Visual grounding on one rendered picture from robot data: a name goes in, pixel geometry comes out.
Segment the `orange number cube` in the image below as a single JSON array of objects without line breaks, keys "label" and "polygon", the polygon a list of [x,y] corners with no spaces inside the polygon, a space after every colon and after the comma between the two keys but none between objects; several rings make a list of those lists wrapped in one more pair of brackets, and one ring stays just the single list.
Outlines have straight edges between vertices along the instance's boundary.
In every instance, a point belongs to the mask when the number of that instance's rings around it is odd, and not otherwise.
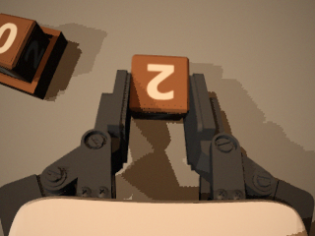
[{"label": "orange number cube", "polygon": [[189,111],[189,59],[135,54],[129,109],[134,119],[179,121]]},{"label": "orange number cube", "polygon": [[32,83],[50,40],[35,20],[0,14],[0,73]]}]

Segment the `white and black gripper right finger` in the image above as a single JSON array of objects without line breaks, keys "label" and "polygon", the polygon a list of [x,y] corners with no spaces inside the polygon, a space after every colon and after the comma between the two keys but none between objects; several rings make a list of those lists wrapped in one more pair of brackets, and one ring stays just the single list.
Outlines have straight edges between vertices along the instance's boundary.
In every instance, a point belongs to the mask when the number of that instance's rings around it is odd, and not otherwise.
[{"label": "white and black gripper right finger", "polygon": [[[309,236],[314,199],[281,180],[240,150],[224,132],[219,104],[209,97],[204,74],[189,76],[189,111],[183,116],[187,164],[199,176],[199,201],[272,200],[293,207]],[[245,197],[246,194],[246,197]]]}]

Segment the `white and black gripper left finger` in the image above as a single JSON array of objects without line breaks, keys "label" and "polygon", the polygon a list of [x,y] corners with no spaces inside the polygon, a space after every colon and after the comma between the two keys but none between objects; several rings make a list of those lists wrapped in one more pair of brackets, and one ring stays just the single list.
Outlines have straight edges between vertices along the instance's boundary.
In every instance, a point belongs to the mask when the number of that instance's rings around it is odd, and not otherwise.
[{"label": "white and black gripper left finger", "polygon": [[9,236],[18,210],[37,198],[77,195],[116,199],[115,174],[128,159],[130,86],[131,73],[117,70],[113,93],[101,94],[94,129],[82,135],[81,145],[47,166],[41,174],[0,187],[4,236]]}]

